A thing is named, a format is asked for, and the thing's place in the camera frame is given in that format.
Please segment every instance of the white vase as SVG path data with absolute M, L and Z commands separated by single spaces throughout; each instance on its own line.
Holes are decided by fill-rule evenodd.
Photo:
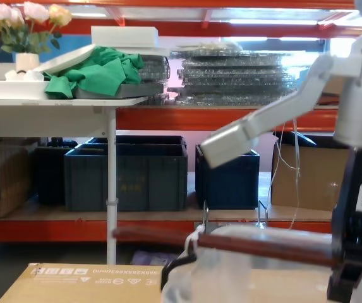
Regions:
M 30 71 L 31 69 L 37 68 L 40 65 L 39 55 L 22 52 L 16 54 L 15 58 L 15 71 Z

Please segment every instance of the table leg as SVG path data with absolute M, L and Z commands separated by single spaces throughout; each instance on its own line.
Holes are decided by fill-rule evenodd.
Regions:
M 118 222 L 116 197 L 116 109 L 107 109 L 108 118 L 108 193 L 107 193 L 107 264 L 116 264 L 116 239 L 112 231 Z

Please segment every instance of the green cloth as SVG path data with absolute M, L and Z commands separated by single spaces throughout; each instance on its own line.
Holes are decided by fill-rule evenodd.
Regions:
M 114 97 L 122 83 L 140 84 L 138 70 L 144 67 L 140 55 L 128 55 L 110 47 L 96 47 L 91 56 L 55 75 L 45 74 L 50 79 L 46 94 L 50 98 L 75 98 L 81 88 L 87 92 Z

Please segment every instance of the white table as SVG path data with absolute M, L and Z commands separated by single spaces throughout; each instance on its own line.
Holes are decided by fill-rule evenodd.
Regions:
M 108 137 L 107 264 L 116 263 L 116 108 L 146 99 L 0 100 L 0 137 Z

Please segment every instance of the gray tray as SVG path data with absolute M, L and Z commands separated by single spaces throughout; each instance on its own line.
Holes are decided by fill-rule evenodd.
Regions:
M 142 83 L 142 84 L 122 84 L 114 97 L 103 95 L 101 93 L 92 93 L 76 89 L 75 96 L 77 99 L 125 99 L 152 96 L 164 92 L 162 83 Z

